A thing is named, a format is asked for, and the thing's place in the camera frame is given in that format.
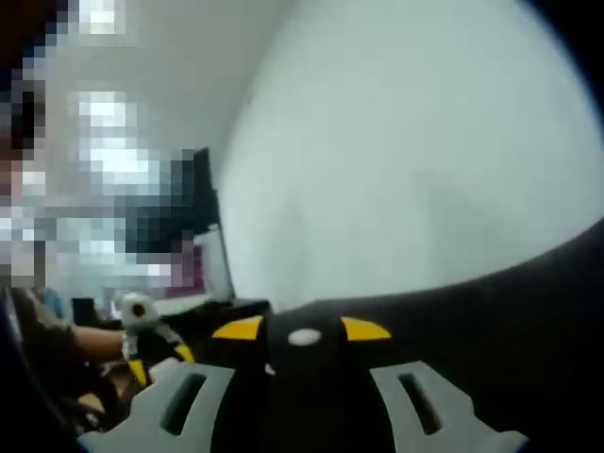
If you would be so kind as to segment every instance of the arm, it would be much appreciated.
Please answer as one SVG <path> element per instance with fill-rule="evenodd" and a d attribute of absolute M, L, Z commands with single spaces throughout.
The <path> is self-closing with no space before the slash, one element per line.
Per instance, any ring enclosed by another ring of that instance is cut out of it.
<path fill-rule="evenodd" d="M 124 332 L 79 327 L 53 316 L 28 290 L 11 290 L 24 347 L 35 354 L 68 354 L 86 361 L 120 361 Z"/>

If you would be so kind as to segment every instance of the yellow marking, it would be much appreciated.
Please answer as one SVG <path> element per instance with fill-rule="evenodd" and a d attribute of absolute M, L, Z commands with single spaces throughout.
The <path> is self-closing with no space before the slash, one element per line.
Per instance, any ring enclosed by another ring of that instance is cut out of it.
<path fill-rule="evenodd" d="M 142 385 L 147 385 L 147 375 L 144 372 L 143 361 L 129 361 L 128 365 L 130 365 L 130 369 L 132 370 L 132 373 L 134 373 L 134 376 L 136 376 L 136 379 Z"/>
<path fill-rule="evenodd" d="M 342 319 L 342 322 L 344 323 L 346 337 L 349 342 L 392 338 L 392 335 L 388 330 L 371 321 L 363 321 L 362 319 L 348 318 L 346 316 L 343 316 L 340 319 Z"/>
<path fill-rule="evenodd" d="M 225 324 L 216 330 L 211 338 L 229 338 L 229 340 L 256 340 L 262 316 L 240 319 Z"/>
<path fill-rule="evenodd" d="M 185 361 L 195 361 L 193 359 L 193 353 L 191 352 L 191 349 L 189 349 L 189 347 L 184 343 L 179 344 L 177 347 L 174 348 L 174 350 Z"/>

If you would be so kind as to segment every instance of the pixelated area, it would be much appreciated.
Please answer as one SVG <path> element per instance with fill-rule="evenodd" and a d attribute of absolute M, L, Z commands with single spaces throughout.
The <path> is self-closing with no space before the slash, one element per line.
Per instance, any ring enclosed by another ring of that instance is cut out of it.
<path fill-rule="evenodd" d="M 68 92 L 48 80 L 63 48 L 132 44 L 134 17 L 121 0 L 62 2 L 44 17 L 3 73 L 2 276 L 13 286 L 186 284 L 193 153 L 152 149 L 147 106 L 110 80 L 82 77 Z"/>

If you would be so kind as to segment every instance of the white object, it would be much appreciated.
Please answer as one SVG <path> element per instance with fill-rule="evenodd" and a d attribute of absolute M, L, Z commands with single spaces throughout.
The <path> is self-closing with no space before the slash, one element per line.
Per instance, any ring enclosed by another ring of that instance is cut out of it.
<path fill-rule="evenodd" d="M 155 300 L 153 305 L 155 306 L 159 317 L 164 317 L 195 309 L 204 305 L 211 299 L 212 297 L 209 294 L 195 294 L 184 297 L 174 297 L 171 299 Z M 113 319 L 122 319 L 121 309 L 113 311 L 111 317 Z"/>
<path fill-rule="evenodd" d="M 178 364 L 179 361 L 177 361 L 174 357 L 169 357 L 168 359 L 161 361 L 160 363 L 157 363 L 149 368 L 149 376 L 153 382 L 158 382 L 160 379 L 172 374 Z"/>
<path fill-rule="evenodd" d="M 270 363 L 266 363 L 264 365 L 264 373 L 266 373 L 268 376 L 275 376 L 277 374 Z"/>
<path fill-rule="evenodd" d="M 321 332 L 314 328 L 300 328 L 290 333 L 287 339 L 294 346 L 310 346 L 321 340 Z"/>
<path fill-rule="evenodd" d="M 127 293 L 119 302 L 122 325 L 125 330 L 150 328 L 159 322 L 158 309 L 153 299 L 143 293 Z"/>

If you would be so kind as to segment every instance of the gray plastic bracket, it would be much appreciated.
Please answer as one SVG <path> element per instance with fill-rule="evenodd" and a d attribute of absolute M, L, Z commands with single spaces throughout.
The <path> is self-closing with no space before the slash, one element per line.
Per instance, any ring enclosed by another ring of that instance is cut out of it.
<path fill-rule="evenodd" d="M 210 453 L 211 435 L 234 370 L 182 362 L 174 372 L 149 386 L 132 400 L 130 416 L 109 432 L 90 432 L 79 441 L 92 452 Z M 179 435 L 161 427 L 173 400 L 191 375 L 205 379 Z"/>
<path fill-rule="evenodd" d="M 526 441 L 522 434 L 499 433 L 474 415 L 472 399 L 425 363 L 370 370 L 393 429 L 397 453 L 511 453 Z M 426 434 L 401 378 L 414 381 L 438 428 Z"/>

